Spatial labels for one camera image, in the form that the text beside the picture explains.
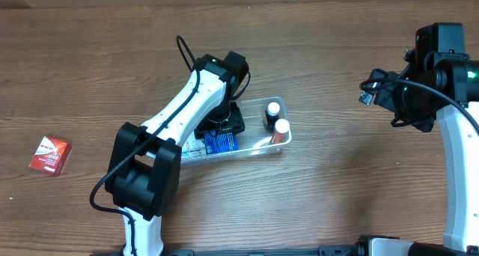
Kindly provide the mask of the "white medicine box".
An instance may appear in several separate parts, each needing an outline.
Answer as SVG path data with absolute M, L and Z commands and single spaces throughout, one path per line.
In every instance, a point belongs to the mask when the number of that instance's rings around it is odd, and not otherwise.
M 183 158 L 193 158 L 206 154 L 206 147 L 203 139 L 196 139 L 195 134 L 192 132 L 182 146 L 181 156 Z

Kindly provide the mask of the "black bottle white cap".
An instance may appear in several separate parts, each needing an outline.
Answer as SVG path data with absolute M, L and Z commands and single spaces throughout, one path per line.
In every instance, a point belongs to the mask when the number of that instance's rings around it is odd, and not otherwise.
M 266 107 L 263 126 L 267 132 L 274 131 L 275 122 L 279 119 L 280 110 L 281 107 L 277 102 L 271 102 Z

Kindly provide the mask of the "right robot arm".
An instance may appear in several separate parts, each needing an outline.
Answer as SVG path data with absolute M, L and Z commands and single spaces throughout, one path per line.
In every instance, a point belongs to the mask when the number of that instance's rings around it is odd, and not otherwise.
M 359 100 L 393 113 L 393 127 L 431 132 L 445 149 L 447 216 L 440 245 L 380 235 L 362 236 L 353 255 L 478 254 L 478 61 L 465 50 L 463 25 L 435 22 L 415 33 L 399 73 L 376 68 Z

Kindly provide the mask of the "blue medicine box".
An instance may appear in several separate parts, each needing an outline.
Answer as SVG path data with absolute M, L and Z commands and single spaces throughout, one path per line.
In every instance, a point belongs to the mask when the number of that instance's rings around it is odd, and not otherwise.
M 232 132 L 216 134 L 216 131 L 204 134 L 206 154 L 226 153 L 239 149 L 236 136 Z

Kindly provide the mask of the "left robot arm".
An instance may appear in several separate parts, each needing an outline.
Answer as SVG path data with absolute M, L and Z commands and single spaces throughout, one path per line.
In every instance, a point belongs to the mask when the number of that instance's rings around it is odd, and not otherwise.
M 245 123 L 237 98 L 251 74 L 244 56 L 195 60 L 180 93 L 141 126 L 125 123 L 115 137 L 107 174 L 100 181 L 123 216 L 122 255 L 160 255 L 159 219 L 177 191 L 182 147 L 193 135 L 237 135 Z

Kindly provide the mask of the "orange bottle white cap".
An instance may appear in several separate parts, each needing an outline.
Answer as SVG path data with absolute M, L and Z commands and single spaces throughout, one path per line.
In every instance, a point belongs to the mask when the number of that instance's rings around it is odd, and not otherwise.
M 274 125 L 274 131 L 272 134 L 271 144 L 280 144 L 285 141 L 290 131 L 290 123 L 286 119 L 278 119 Z

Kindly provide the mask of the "red medicine box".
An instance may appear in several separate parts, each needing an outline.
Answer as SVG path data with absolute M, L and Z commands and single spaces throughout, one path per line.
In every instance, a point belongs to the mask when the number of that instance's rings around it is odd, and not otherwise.
M 53 176 L 59 176 L 71 148 L 71 144 L 67 141 L 44 136 L 28 167 Z

